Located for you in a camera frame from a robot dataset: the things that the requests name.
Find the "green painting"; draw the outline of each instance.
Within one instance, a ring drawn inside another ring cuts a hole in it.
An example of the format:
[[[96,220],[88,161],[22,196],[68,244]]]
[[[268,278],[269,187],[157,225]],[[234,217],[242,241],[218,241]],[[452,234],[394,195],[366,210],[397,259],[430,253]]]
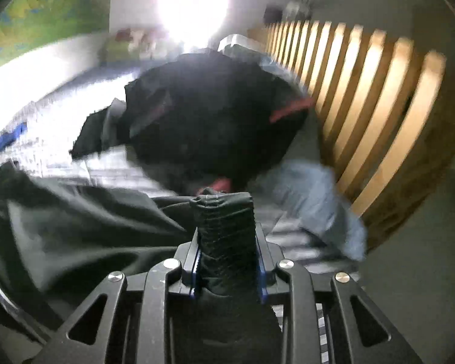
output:
[[[0,66],[30,50],[109,29],[110,0],[12,0],[0,15]]]

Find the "wooden headboard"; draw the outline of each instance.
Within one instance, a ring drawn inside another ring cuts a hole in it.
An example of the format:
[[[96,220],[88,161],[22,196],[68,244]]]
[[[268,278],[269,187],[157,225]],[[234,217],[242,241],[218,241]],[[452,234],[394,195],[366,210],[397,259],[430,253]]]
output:
[[[377,247],[455,155],[455,81],[442,92],[445,57],[342,23],[284,22],[248,35],[312,93],[323,158],[363,218],[369,249]]]

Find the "blue object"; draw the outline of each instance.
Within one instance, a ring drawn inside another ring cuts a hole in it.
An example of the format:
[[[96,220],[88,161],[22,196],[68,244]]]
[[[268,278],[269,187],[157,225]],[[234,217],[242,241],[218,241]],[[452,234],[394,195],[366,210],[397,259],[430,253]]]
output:
[[[3,151],[6,147],[12,145],[18,137],[27,131],[27,122],[20,123],[15,129],[10,133],[4,133],[0,135],[0,152]]]

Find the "gray fabric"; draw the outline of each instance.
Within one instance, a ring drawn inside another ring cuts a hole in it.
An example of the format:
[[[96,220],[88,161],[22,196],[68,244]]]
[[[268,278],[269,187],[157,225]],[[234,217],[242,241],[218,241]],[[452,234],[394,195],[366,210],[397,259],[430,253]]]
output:
[[[297,249],[313,245],[313,240],[300,233],[309,231],[348,259],[364,259],[367,231],[350,211],[350,204],[337,194],[330,169],[305,160],[288,160],[259,176],[255,185],[299,223],[297,234],[282,234],[277,242],[291,248],[285,249],[289,258],[310,257],[306,251]]]

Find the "black and white checkered strip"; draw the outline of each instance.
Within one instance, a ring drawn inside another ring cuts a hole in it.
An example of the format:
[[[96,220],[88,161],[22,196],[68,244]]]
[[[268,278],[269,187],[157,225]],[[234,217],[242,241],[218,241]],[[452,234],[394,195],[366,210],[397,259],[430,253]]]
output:
[[[322,353],[322,363],[329,362],[329,347],[327,345],[327,335],[325,333],[325,319],[322,304],[317,305],[317,317],[320,336],[320,351]],[[283,329],[283,305],[273,306],[273,311],[277,315],[278,324]]]

